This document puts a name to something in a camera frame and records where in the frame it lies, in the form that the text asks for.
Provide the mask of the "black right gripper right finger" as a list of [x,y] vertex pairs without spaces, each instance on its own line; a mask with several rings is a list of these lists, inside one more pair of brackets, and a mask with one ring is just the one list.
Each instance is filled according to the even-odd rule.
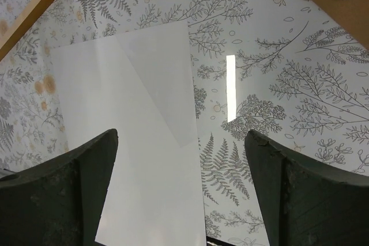
[[244,140],[270,245],[368,245],[368,177],[324,164],[259,131]]

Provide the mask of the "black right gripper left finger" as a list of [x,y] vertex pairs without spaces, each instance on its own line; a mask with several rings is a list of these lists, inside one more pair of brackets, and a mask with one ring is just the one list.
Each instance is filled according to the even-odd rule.
[[118,132],[1,178],[1,245],[99,245]]

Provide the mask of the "white photo paper sheet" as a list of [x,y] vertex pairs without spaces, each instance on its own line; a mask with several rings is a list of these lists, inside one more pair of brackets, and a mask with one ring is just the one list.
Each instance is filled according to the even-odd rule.
[[187,24],[55,48],[51,60],[69,147],[118,132],[96,241],[205,245]]

